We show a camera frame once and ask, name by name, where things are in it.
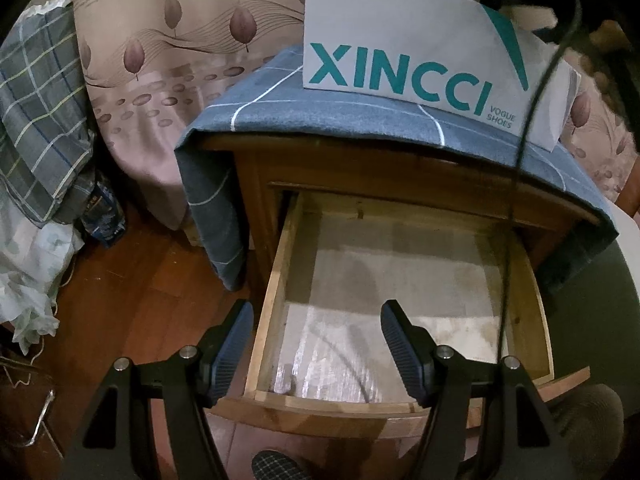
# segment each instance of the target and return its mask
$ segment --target screw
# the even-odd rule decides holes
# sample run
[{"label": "screw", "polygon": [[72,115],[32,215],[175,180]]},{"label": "screw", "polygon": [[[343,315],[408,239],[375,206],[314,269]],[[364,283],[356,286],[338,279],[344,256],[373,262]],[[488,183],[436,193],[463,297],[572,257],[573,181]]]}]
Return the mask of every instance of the screw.
[{"label": "screw", "polygon": [[504,365],[509,370],[517,370],[518,368],[520,368],[520,361],[518,361],[517,357],[507,355],[507,357],[504,358]]},{"label": "screw", "polygon": [[180,348],[180,357],[183,359],[191,359],[198,353],[198,349],[193,345],[187,345]]},{"label": "screw", "polygon": [[436,348],[436,355],[442,359],[451,359],[453,357],[453,348],[447,345],[440,345]]},{"label": "screw", "polygon": [[113,363],[113,367],[119,372],[126,370],[129,368],[129,359],[126,357],[120,357]]}]

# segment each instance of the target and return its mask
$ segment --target wooden floor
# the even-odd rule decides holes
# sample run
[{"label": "wooden floor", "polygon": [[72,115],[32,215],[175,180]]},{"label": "wooden floor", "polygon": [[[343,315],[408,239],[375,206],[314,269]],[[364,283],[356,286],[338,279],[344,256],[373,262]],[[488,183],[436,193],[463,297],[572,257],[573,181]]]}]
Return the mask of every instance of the wooden floor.
[{"label": "wooden floor", "polygon": [[[247,288],[235,293],[224,290],[204,250],[189,246],[184,234],[168,231],[132,207],[127,209],[127,220],[126,235],[111,249],[89,242],[81,250],[73,277],[58,296],[58,333],[46,337],[45,351],[36,362],[56,381],[58,396],[48,422],[62,451],[116,358],[126,355],[136,363],[165,359],[185,344],[196,344],[237,298],[248,297]],[[231,395],[242,393],[248,359],[243,361]],[[20,375],[13,373],[12,378]],[[26,433],[44,399],[45,381],[34,379],[30,386],[15,390],[6,381],[1,384],[0,412]],[[152,411],[162,477],[173,479],[160,400],[153,401]],[[417,443],[416,439],[345,442],[289,436],[212,414],[207,418],[232,480],[251,480],[251,458],[267,447],[304,459],[315,479],[399,479]],[[20,458],[32,480],[52,480],[60,470],[60,457],[46,435]]]}]

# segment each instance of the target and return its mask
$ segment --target blue tablecloth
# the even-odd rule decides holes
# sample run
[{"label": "blue tablecloth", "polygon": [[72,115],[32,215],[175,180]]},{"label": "blue tablecloth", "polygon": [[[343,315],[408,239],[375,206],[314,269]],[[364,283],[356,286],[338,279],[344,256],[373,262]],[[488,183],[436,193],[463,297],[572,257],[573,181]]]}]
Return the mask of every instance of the blue tablecloth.
[{"label": "blue tablecloth", "polygon": [[[404,101],[302,87],[302,46],[286,48],[213,101],[191,123],[175,154],[202,243],[227,288],[241,285],[246,221],[230,153],[208,152],[194,132],[318,134],[386,139],[440,147],[514,166],[518,138],[476,121]],[[588,205],[601,222],[580,222],[538,269],[539,283],[557,288],[616,237],[606,200],[569,152],[527,146],[523,171]]]}]

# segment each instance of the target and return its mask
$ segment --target open drawer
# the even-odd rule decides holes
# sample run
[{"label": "open drawer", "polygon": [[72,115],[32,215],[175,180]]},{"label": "open drawer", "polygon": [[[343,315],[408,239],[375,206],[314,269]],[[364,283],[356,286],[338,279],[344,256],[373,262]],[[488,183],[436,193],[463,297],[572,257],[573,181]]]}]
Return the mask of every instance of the open drawer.
[{"label": "open drawer", "polygon": [[[495,362],[505,236],[513,248],[507,352],[536,385],[549,383],[542,301],[513,233],[479,216],[303,192],[291,201],[280,237],[244,398],[274,414],[295,413],[307,425],[295,433],[420,434],[426,410],[402,385],[380,308],[398,300],[438,344]],[[470,427],[479,425],[480,411],[472,400]]]}]

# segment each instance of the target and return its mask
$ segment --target black cable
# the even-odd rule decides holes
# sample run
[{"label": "black cable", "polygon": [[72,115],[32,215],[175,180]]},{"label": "black cable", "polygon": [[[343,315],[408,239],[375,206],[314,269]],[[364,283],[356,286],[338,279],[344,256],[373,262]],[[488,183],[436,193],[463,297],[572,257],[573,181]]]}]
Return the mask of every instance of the black cable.
[{"label": "black cable", "polygon": [[507,225],[505,232],[505,242],[504,242],[504,278],[502,280],[502,299],[500,302],[500,329],[498,332],[498,349],[497,349],[497,362],[500,362],[502,358],[502,345],[504,342],[504,332],[506,330],[506,321],[507,321],[507,307],[509,304],[509,290],[511,287],[511,243],[510,243],[510,232],[514,228],[514,206],[516,200],[516,194],[518,190],[518,183],[520,182],[520,175],[522,173],[522,161],[524,159],[524,151],[527,145],[527,136],[529,135],[529,129],[531,127],[531,122],[533,121],[533,115],[536,112],[536,107],[542,98],[542,94],[545,91],[546,85],[549,83],[551,76],[555,72],[558,64],[562,60],[562,56],[564,56],[565,51],[571,45],[571,43],[575,40],[578,33],[580,33],[580,26],[582,25],[582,4],[580,0],[575,0],[575,9],[574,9],[574,17],[571,20],[569,28],[567,29],[566,34],[562,37],[562,41],[558,45],[558,49],[554,52],[549,64],[546,66],[546,70],[540,78],[540,82],[536,88],[536,91],[533,94],[533,97],[529,103],[529,108],[527,109],[527,116],[524,121],[524,126],[522,128],[522,136],[520,137],[520,142],[518,143],[518,151],[516,153],[516,161],[513,171],[513,179],[511,181],[511,189],[509,192],[508,203],[509,209],[507,212]]}]

